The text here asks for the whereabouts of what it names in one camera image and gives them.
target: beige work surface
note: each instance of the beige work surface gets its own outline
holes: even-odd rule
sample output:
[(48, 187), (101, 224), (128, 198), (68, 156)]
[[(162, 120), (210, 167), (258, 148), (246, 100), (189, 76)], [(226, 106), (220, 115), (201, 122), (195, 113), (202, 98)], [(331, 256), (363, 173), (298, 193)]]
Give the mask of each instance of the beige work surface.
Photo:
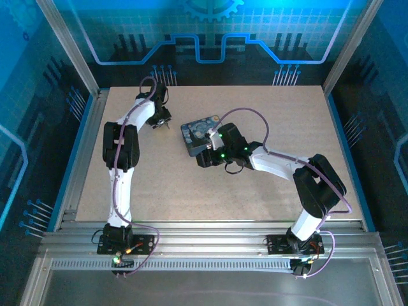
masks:
[[(362, 219), (351, 179), (320, 86), (169, 87), (170, 129), (145, 125), (139, 133), (140, 160), (131, 190), (133, 220), (271, 220), (294, 221), (302, 210), (294, 183), (275, 175), (245, 169), (229, 175), (224, 166), (200, 168), (190, 157), (180, 126), (222, 116), (248, 106), (270, 125), (268, 147), (297, 156), (325, 155), (347, 188), (351, 215)], [(91, 163), (76, 215), (77, 221), (106, 221), (110, 205), (108, 168), (102, 160), (103, 126), (121, 118), (133, 105), (137, 87), (112, 87), (99, 127)], [(254, 113), (241, 111), (233, 122), (248, 142), (262, 142), (265, 125)], [(339, 203), (336, 209), (345, 209)]]

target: circuit pattern graphic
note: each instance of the circuit pattern graphic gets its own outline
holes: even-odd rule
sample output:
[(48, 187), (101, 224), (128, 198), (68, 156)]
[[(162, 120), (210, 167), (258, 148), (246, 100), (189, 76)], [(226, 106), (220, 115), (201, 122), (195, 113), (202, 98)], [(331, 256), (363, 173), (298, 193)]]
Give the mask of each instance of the circuit pattern graphic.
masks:
[(184, 13), (189, 13), (191, 18), (198, 18), (201, 22), (221, 21), (223, 17), (229, 18), (230, 13), (238, 11), (238, 5), (243, 5), (242, 0), (181, 0), (179, 3)]
[(330, 50), (332, 49), (332, 46), (339, 34), (340, 28), (342, 27), (347, 14), (349, 13), (349, 10), (351, 9), (351, 5), (354, 0), (350, 0), (348, 2), (348, 5), (346, 6), (345, 10), (341, 14), (340, 20), (334, 30), (334, 33), (331, 36), (330, 41), (328, 42), (328, 45), (326, 47), (326, 50), (324, 51), (324, 54), (320, 60), (300, 60), (300, 59), (291, 59), (291, 60), (286, 60), (286, 59), (279, 59), (277, 54), (275, 54), (271, 48), (263, 41), (259, 39), (253, 39), (251, 38), (250, 33), (244, 33), (244, 32), (238, 32), (238, 33), (226, 33), (222, 36), (221, 39), (221, 56), (219, 59), (202, 59), (201, 58), (201, 52), (200, 52), (200, 39), (197, 34), (191, 34), (191, 33), (177, 33), (177, 34), (169, 34), (168, 39), (164, 41), (158, 41), (156, 45), (154, 45), (150, 51), (147, 52), (147, 54), (144, 56), (143, 59), (139, 61), (102, 61), (96, 52), (96, 49), (94, 48), (94, 45), (91, 42), (91, 39), (89, 38), (87, 31), (85, 30), (85, 27), (80, 20), (80, 17), (78, 15), (77, 10), (73, 6), (72, 1), (68, 0), (68, 3), (71, 7), (73, 16), (75, 21), (77, 22), (80, 31), (82, 32), (85, 42), (87, 46), (89, 47), (89, 50), (91, 51), (91, 54), (94, 58), (94, 60), (102, 66), (125, 66), (125, 65), (143, 65), (145, 64), (156, 51), (162, 47), (162, 46), (167, 46), (167, 45), (176, 45), (176, 39), (178, 38), (192, 38), (194, 40), (194, 53), (195, 53), (195, 58), (196, 61), (199, 64), (221, 64), (225, 61), (226, 59), (226, 41), (229, 38), (244, 38), (245, 39), (245, 44), (248, 45), (259, 45), (260, 48), (262, 48), (277, 64), (322, 64), (326, 61)]

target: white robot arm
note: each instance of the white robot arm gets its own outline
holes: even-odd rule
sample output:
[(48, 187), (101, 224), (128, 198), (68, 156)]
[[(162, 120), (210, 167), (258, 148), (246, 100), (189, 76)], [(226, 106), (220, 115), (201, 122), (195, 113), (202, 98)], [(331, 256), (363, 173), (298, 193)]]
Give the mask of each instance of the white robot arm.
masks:
[[(116, 122), (107, 122), (104, 126), (102, 155), (103, 161), (109, 169), (111, 197), (108, 222), (99, 238), (98, 254), (122, 254), (124, 250), (133, 252), (135, 247), (139, 245), (138, 239), (153, 242), (152, 235), (133, 236), (130, 225), (132, 222), (130, 212), (131, 181), (140, 157), (138, 132), (145, 123), (155, 129), (162, 125), (168, 125), (167, 122), (171, 120), (170, 112), (164, 107), (166, 92), (166, 86), (157, 84), (153, 95), (140, 93), (135, 98), (131, 110), (125, 116)], [(123, 129), (122, 138), (120, 138), (121, 129)], [(151, 246), (145, 244), (136, 249), (135, 252), (137, 253), (135, 254), (149, 254), (150, 251)]]
[[(209, 130), (208, 136), (211, 148), (196, 156), (199, 166), (206, 168), (225, 163), (225, 169), (230, 173), (227, 165), (236, 162), (242, 169), (266, 171), (295, 183), (303, 210), (288, 229), (282, 249), (290, 246), (285, 249), (286, 252), (299, 254), (309, 246), (311, 239), (317, 237), (317, 241), (321, 242), (315, 232), (340, 199), (326, 182), (317, 181), (318, 175), (306, 167), (305, 163), (316, 167), (341, 195), (346, 193), (344, 184), (324, 156), (316, 154), (312, 158), (296, 157), (269, 149), (268, 153), (262, 143), (247, 143), (233, 123), (225, 124), (217, 131)], [(280, 156), (289, 156), (293, 161)], [(275, 251), (277, 253), (271, 254), (281, 254), (279, 248)]]
[[(143, 100), (144, 100), (143, 98), (136, 99), (132, 108), (140, 104)], [(154, 115), (154, 113), (155, 113), (154, 102), (148, 101), (144, 103), (143, 105), (139, 106), (131, 114), (126, 125), (136, 127), (137, 133), (139, 133), (140, 129), (145, 124), (147, 119), (151, 118)], [(116, 123), (118, 125), (121, 125), (124, 122), (125, 116), (123, 116), (118, 121), (116, 121)], [(131, 191), (131, 181), (132, 181), (134, 170), (135, 170), (134, 166), (127, 169), (127, 171), (124, 171), (123, 169), (118, 169), (119, 177), (118, 177), (117, 187), (116, 187), (116, 192), (115, 192), (116, 203), (118, 203), (117, 210), (126, 220), (129, 220), (129, 221), (132, 221), (132, 216), (130, 212), (130, 191)], [(109, 169), (109, 176), (110, 176), (110, 190), (113, 191), (113, 181), (115, 179), (115, 169), (113, 168)], [(111, 226), (114, 226), (116, 228), (119, 228), (121, 226), (125, 226), (125, 227), (128, 226), (128, 223), (126, 223), (121, 218), (119, 218), (119, 216), (117, 215), (113, 207), (113, 195), (110, 197), (110, 211), (109, 211), (108, 223)]]

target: purple cable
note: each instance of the purple cable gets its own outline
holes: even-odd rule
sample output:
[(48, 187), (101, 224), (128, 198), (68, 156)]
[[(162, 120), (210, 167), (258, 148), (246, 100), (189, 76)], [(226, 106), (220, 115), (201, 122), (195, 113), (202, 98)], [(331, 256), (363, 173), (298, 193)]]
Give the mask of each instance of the purple cable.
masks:
[(351, 212), (353, 211), (353, 209), (351, 208), (351, 205), (349, 204), (349, 202), (343, 197), (343, 195), (340, 193), (339, 190), (337, 190), (337, 188), (333, 185), (332, 182), (329, 181), (329, 179), (326, 177), (326, 175), (324, 175), (323, 173), (321, 173), (315, 166), (309, 164), (306, 161), (302, 161), (300, 159), (291, 157), (291, 156), (287, 156), (285, 154), (281, 154), (281, 153), (275, 153), (275, 152), (270, 152), (268, 151), (268, 149), (266, 148), (266, 141), (268, 140), (269, 137), (269, 124), (266, 121), (265, 117), (259, 113), (257, 110), (254, 110), (252, 108), (248, 108), (248, 107), (238, 107), (238, 108), (234, 108), (233, 110), (230, 110), (229, 112), (227, 112), (225, 115), (223, 115), (221, 117), (221, 119), (217, 122), (217, 124), (214, 126), (213, 131), (215, 131), (216, 127), (221, 123), (221, 121), (223, 119), (225, 119), (225, 117), (227, 117), (230, 113), (236, 112), (238, 110), (248, 110), (250, 112), (256, 113), (258, 116), (261, 117), (261, 119), (263, 120), (263, 122), (265, 123), (266, 126), (266, 135), (265, 138), (263, 140), (262, 143), (262, 147), (265, 150), (266, 153), (270, 154), (270, 155), (274, 155), (280, 158), (284, 158), (287, 159), (289, 161), (294, 161), (296, 163), (300, 163), (304, 166), (307, 166), (309, 169), (311, 169), (312, 171), (314, 171), (314, 173), (316, 173), (317, 175), (319, 175), (319, 177), (324, 180), (324, 182), (326, 182), (326, 184), (328, 184), (328, 186), (333, 190), (333, 192), (339, 197), (340, 200), (342, 200), (344, 202), (344, 204), (346, 204), (347, 210), (335, 210), (334, 212), (329, 212), (326, 216), (323, 217), (322, 221), (320, 222), (320, 224), (317, 227), (317, 230), (323, 225), (323, 223), (325, 222), (325, 220), (327, 219), (327, 217), (329, 215), (332, 214), (351, 214)]
[(152, 251), (151, 251), (150, 254), (142, 261), (142, 263), (140, 263), (140, 265), (139, 265), (136, 269), (134, 269), (133, 271), (131, 271), (131, 272), (127, 273), (127, 274), (124, 273), (124, 276), (126, 276), (126, 275), (132, 275), (132, 274), (136, 273), (137, 271), (139, 271), (140, 268), (146, 263), (146, 261), (149, 260), (149, 258), (150, 258), (151, 255), (153, 254), (153, 252), (154, 252), (154, 250), (156, 249), (156, 247), (157, 247), (157, 245), (158, 245), (158, 243), (159, 243), (159, 240), (160, 240), (160, 232), (159, 232), (159, 230), (158, 230), (157, 228), (154, 228), (153, 226), (138, 224), (138, 223), (134, 223), (134, 222), (132, 222), (132, 221), (126, 220), (125, 217), (118, 211), (118, 209), (117, 209), (117, 203), (116, 203), (116, 185), (117, 185), (117, 179), (118, 179), (118, 176), (119, 176), (119, 172), (118, 172), (118, 168), (117, 168), (117, 161), (118, 161), (118, 159), (119, 159), (120, 148), (122, 147), (123, 133), (124, 133), (124, 130), (125, 130), (126, 123), (128, 122), (130, 115), (131, 115), (139, 106), (145, 104), (145, 103), (153, 96), (153, 94), (154, 94), (155, 91), (156, 91), (157, 82), (156, 82), (156, 80), (155, 80), (154, 78), (152, 78), (151, 76), (146, 76), (146, 77), (140, 82), (139, 91), (140, 91), (140, 92), (142, 91), (142, 85), (143, 85), (143, 83), (144, 83), (146, 80), (148, 80), (148, 79), (153, 80), (153, 83), (154, 83), (152, 92), (151, 92), (151, 93), (147, 96), (147, 98), (145, 98), (141, 103), (135, 105), (134, 107), (132, 107), (132, 109), (130, 109), (130, 111), (129, 111), (129, 112), (126, 114), (126, 116), (125, 116), (125, 119), (124, 119), (124, 121), (123, 121), (123, 123), (122, 123), (122, 127), (120, 128), (119, 141), (118, 141), (118, 145), (117, 145), (117, 150), (116, 150), (116, 155), (115, 155), (115, 161), (113, 162), (113, 168), (115, 169), (115, 180), (113, 181), (113, 192), (112, 192), (113, 195), (112, 195), (112, 196), (113, 196), (113, 209), (115, 210), (116, 214), (118, 215), (118, 217), (119, 217), (122, 221), (124, 221), (124, 222), (126, 222), (126, 223), (128, 223), (128, 224), (130, 224), (130, 225), (132, 225), (132, 226), (136, 226), (136, 227), (139, 227), (139, 228), (146, 228), (146, 229), (148, 229), (148, 230), (153, 230), (153, 231), (155, 231), (155, 232), (157, 233), (157, 239), (156, 239), (156, 243), (154, 244), (154, 246), (153, 246), (153, 248), (152, 248)]
[(321, 266), (321, 268), (320, 268), (319, 270), (317, 270), (316, 272), (313, 272), (312, 274), (307, 274), (307, 275), (305, 276), (305, 279), (308, 278), (308, 277), (315, 276), (315, 275), (317, 275), (318, 273), (320, 273), (320, 272), (327, 266), (327, 264), (329, 263), (329, 261), (331, 260), (331, 258), (333, 257), (333, 254), (334, 254), (334, 248), (335, 248), (335, 246), (336, 246), (336, 242), (335, 242), (333, 233), (332, 233), (331, 231), (320, 231), (320, 233), (327, 233), (327, 234), (329, 234), (329, 235), (331, 236), (331, 239), (333, 240), (333, 245), (332, 245), (330, 254), (329, 254), (329, 256), (327, 257), (327, 260), (324, 262), (324, 265)]

